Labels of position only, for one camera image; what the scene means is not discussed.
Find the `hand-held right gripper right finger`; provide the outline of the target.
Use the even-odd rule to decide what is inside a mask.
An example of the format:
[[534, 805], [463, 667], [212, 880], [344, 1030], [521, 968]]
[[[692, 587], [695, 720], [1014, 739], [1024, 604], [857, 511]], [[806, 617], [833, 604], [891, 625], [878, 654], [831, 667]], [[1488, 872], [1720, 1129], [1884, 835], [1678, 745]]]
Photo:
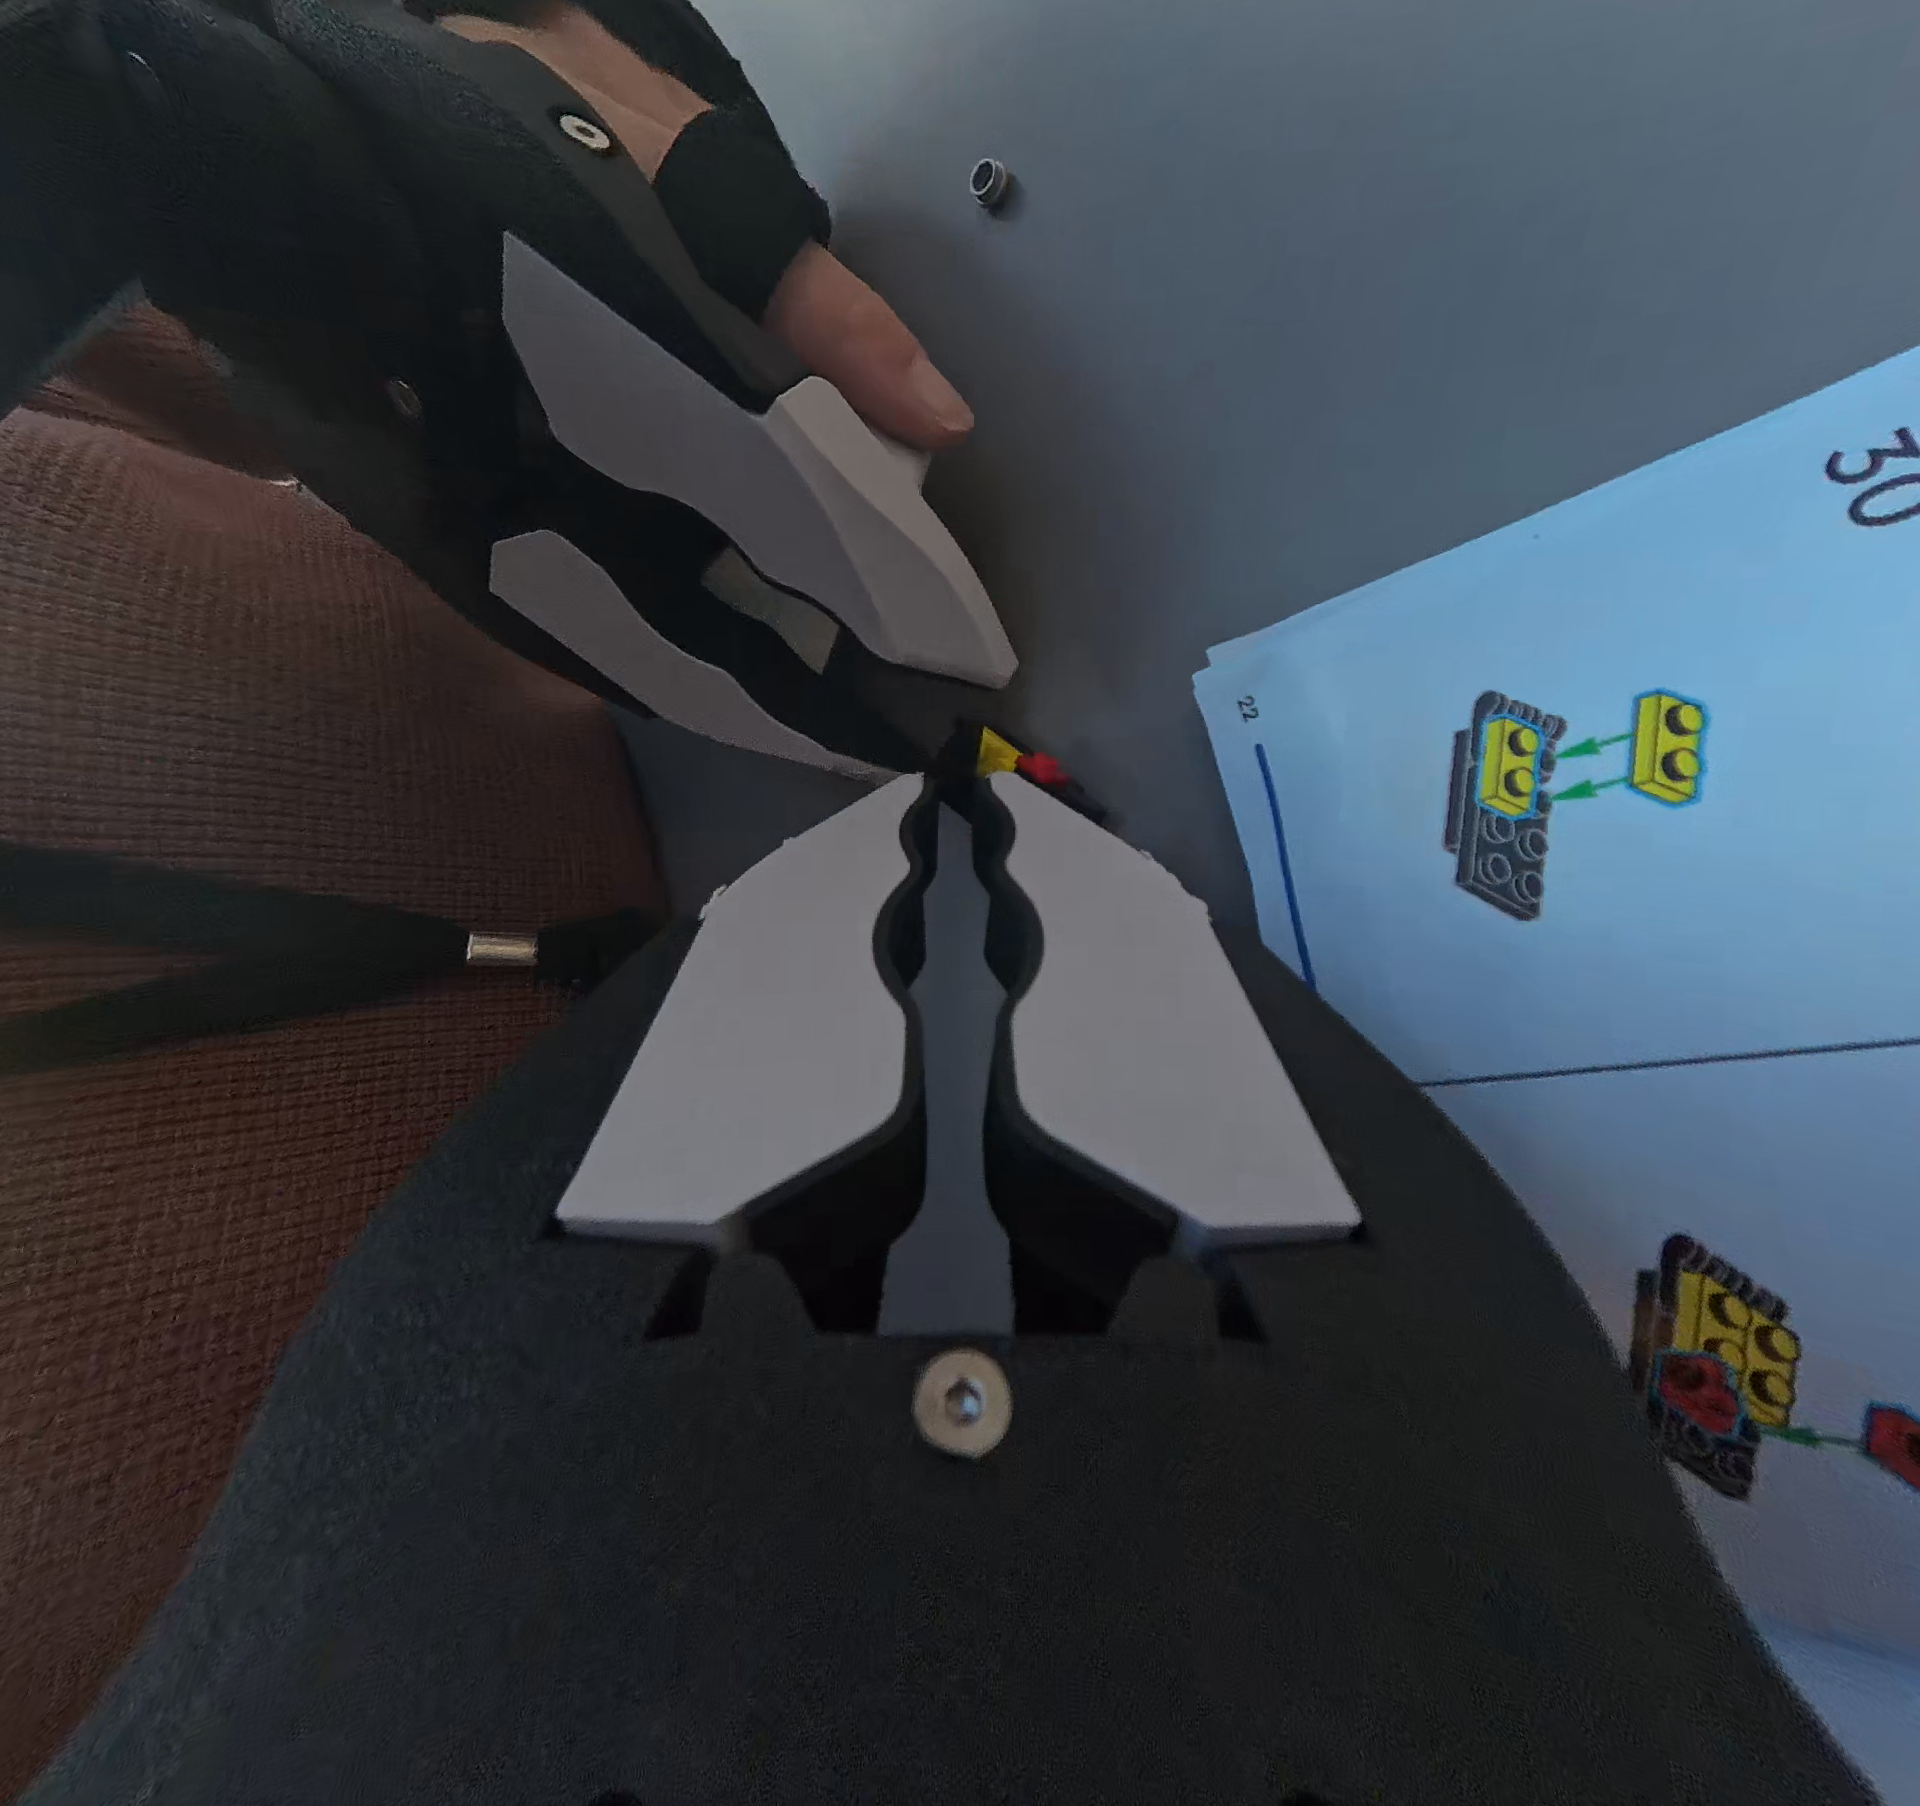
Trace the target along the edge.
[[1354, 1195], [1209, 906], [1016, 772], [976, 783], [1002, 1007], [985, 1184], [1019, 1331], [1100, 1333], [1143, 1264], [1350, 1242]]

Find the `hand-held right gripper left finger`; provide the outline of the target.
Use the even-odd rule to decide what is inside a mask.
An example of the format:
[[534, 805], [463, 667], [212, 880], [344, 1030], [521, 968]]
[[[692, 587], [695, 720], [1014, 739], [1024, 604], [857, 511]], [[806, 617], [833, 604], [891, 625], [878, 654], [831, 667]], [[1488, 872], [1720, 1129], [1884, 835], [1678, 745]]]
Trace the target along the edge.
[[924, 897], [939, 790], [895, 777], [716, 890], [566, 1185], [582, 1238], [780, 1264], [828, 1331], [877, 1330], [926, 1195]]

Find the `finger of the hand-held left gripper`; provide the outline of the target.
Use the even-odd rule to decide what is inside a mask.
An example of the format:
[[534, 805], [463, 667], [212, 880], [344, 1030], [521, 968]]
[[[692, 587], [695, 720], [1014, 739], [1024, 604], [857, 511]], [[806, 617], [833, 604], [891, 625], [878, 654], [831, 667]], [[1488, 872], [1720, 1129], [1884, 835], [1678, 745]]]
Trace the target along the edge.
[[511, 233], [501, 309], [553, 436], [593, 471], [701, 513], [887, 664], [1014, 677], [1014, 645], [922, 475], [828, 381], [799, 379], [753, 413]]
[[796, 717], [761, 705], [729, 664], [707, 661], [660, 632], [614, 577], [560, 532], [534, 531], [494, 545], [491, 587], [604, 681], [687, 732], [862, 785], [906, 773], [872, 746], [821, 740]]

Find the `small yellow red brick assembly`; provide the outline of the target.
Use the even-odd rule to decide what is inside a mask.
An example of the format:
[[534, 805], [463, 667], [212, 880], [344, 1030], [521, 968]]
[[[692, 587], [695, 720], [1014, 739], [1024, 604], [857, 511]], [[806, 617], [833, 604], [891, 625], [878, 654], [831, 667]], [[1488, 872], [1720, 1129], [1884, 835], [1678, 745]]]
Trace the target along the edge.
[[1095, 825], [1113, 825], [1111, 811], [1054, 756], [1030, 749], [989, 721], [958, 720], [934, 756], [933, 777], [940, 787], [943, 803], [959, 818], [972, 819], [976, 787], [996, 773], [1014, 773], [1039, 787]]

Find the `grey desk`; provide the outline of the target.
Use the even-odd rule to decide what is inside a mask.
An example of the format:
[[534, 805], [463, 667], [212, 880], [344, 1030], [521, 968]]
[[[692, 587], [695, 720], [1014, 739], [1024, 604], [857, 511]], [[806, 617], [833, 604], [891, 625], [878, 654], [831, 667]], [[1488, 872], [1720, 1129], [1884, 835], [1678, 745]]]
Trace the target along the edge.
[[1917, 350], [1917, 0], [695, 2], [974, 404], [1026, 727], [1234, 928], [1214, 645]]

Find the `person's left hand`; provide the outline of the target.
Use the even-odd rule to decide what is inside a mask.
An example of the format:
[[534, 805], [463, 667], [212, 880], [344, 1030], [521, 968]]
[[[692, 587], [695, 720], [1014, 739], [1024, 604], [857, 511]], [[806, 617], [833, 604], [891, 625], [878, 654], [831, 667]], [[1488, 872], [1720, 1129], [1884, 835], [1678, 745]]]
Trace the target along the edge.
[[962, 393], [819, 241], [819, 199], [766, 129], [707, 104], [576, 4], [548, 0], [519, 23], [449, 14], [442, 24], [531, 53], [586, 100], [649, 178], [704, 283], [872, 426], [914, 450], [970, 433]]

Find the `person's torso in brown sweater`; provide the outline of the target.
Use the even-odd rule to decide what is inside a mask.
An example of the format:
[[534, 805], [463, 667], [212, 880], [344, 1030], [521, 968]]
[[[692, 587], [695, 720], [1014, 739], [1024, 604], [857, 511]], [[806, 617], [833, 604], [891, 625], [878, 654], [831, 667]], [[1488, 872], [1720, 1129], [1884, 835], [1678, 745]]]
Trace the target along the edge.
[[[5, 843], [516, 932], [663, 881], [611, 712], [309, 498], [133, 309], [5, 419]], [[526, 974], [5, 1077], [2, 1784], [182, 1574], [286, 1343], [565, 1018]]]

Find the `blue brick instruction booklet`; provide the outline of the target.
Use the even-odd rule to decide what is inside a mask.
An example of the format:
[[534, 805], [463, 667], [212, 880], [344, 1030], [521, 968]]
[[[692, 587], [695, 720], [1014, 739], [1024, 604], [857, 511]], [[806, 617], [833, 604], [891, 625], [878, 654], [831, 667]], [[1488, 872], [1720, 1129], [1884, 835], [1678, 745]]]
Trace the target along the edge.
[[1428, 1090], [1619, 1343], [1765, 1627], [1917, 1659], [1917, 350], [1214, 645], [1265, 944]]

